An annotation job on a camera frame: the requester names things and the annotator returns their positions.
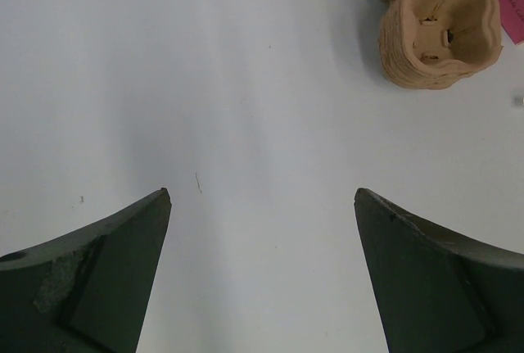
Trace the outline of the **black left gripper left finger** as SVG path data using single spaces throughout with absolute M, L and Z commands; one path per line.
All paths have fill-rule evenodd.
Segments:
M 1 258 L 3 352 L 135 352 L 169 226 L 157 190 Z

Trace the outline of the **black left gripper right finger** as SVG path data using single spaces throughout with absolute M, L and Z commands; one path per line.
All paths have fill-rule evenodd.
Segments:
M 414 215 L 375 192 L 355 218 L 390 352 L 521 352 L 523 256 Z

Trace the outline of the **brown pulp cup carrier stack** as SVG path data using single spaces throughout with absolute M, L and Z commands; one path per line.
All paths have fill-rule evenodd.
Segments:
M 401 88 L 445 89 L 499 59 L 499 0 L 384 1 L 381 63 Z

